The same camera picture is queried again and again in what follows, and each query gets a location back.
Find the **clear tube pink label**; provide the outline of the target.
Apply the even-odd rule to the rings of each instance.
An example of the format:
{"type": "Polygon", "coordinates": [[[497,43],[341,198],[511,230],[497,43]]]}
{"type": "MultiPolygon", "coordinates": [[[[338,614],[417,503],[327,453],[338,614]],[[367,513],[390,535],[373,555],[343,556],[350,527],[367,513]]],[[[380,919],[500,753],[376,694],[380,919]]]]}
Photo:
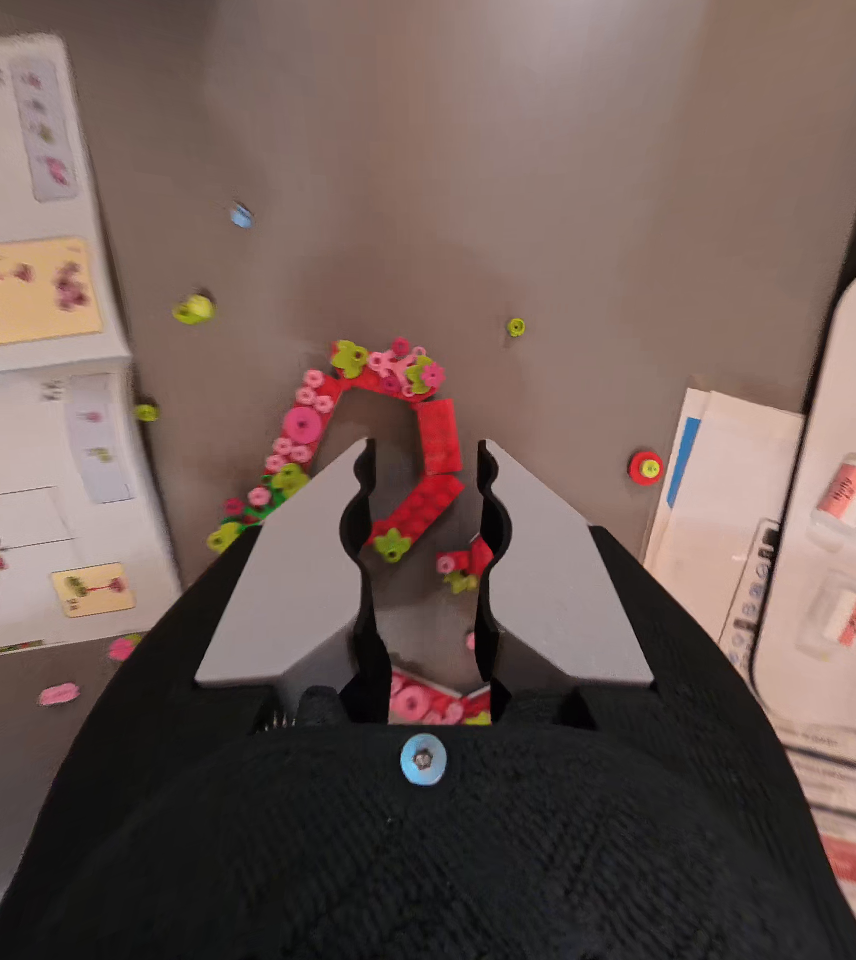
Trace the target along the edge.
{"type": "Polygon", "coordinates": [[[856,452],[842,457],[811,511],[811,521],[826,536],[856,534],[856,452]]]}
{"type": "Polygon", "coordinates": [[[809,656],[829,660],[856,643],[856,579],[832,571],[821,582],[795,642],[809,656]]]}

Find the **lego instruction booklet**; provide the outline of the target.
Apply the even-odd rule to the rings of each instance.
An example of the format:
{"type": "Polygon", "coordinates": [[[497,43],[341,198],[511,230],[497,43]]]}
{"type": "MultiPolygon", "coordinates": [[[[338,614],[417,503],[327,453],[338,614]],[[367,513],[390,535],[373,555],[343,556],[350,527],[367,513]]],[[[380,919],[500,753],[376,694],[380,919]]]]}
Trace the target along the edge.
{"type": "Polygon", "coordinates": [[[0,38],[0,655],[179,594],[109,267],[66,47],[0,38]]]}

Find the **red lego heart wreath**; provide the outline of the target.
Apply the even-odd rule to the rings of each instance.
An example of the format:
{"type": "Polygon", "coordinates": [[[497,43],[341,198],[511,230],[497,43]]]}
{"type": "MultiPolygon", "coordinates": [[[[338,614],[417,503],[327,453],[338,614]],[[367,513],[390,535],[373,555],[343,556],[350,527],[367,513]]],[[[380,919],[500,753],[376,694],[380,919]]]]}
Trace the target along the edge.
{"type": "MultiPolygon", "coordinates": [[[[371,516],[371,532],[361,553],[364,565],[369,551],[384,568],[397,565],[465,490],[454,403],[437,396],[445,378],[444,367],[422,346],[402,338],[380,352],[348,340],[332,342],[328,365],[309,368],[302,375],[261,480],[243,499],[225,505],[220,527],[209,536],[210,548],[222,554],[245,541],[322,471],[316,468],[316,456],[338,405],[346,394],[361,391],[408,408],[416,429],[420,472],[413,488],[388,517],[371,516]]],[[[280,714],[290,716],[270,686],[206,689],[195,680],[194,684],[216,693],[263,690],[280,714]]]]}

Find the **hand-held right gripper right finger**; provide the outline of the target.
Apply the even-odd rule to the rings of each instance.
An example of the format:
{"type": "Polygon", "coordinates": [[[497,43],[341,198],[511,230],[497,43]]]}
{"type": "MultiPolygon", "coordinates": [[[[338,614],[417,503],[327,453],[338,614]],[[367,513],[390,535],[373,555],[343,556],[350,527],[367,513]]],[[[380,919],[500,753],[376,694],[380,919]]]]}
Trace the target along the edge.
{"type": "Polygon", "coordinates": [[[589,521],[493,439],[478,445],[482,572],[475,657],[492,720],[582,688],[649,690],[653,675],[589,521]]]}

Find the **laminated printed sheet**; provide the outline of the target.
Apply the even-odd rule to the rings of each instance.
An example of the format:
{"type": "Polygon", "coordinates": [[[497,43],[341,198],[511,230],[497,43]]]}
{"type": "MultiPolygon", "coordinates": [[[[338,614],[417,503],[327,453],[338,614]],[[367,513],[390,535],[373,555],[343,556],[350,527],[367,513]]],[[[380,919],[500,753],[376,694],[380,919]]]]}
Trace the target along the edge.
{"type": "Polygon", "coordinates": [[[645,566],[707,630],[769,714],[856,910],[856,727],[775,714],[751,670],[805,425],[800,414],[687,390],[645,566]]]}

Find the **white rounded tray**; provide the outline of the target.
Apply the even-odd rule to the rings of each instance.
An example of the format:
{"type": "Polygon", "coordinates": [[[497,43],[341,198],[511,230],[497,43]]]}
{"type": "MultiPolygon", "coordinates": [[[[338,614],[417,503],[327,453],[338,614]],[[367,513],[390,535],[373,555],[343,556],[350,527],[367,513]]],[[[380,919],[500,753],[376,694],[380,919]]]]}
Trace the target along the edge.
{"type": "Polygon", "coordinates": [[[815,592],[832,571],[856,579],[856,534],[818,533],[811,511],[842,457],[856,452],[856,279],[830,323],[782,524],[751,677],[764,704],[799,723],[856,728],[856,643],[821,659],[795,642],[815,592]]]}

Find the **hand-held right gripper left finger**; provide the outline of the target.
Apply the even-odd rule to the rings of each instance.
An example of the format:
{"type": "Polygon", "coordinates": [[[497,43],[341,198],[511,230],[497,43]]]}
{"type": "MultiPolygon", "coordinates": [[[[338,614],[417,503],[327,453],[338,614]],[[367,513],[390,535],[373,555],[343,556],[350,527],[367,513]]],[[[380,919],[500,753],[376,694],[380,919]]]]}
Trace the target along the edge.
{"type": "Polygon", "coordinates": [[[361,559],[375,486],[376,443],[360,439],[262,523],[200,687],[268,686],[290,716],[310,688],[332,688],[356,718],[386,723],[392,665],[361,559]]]}

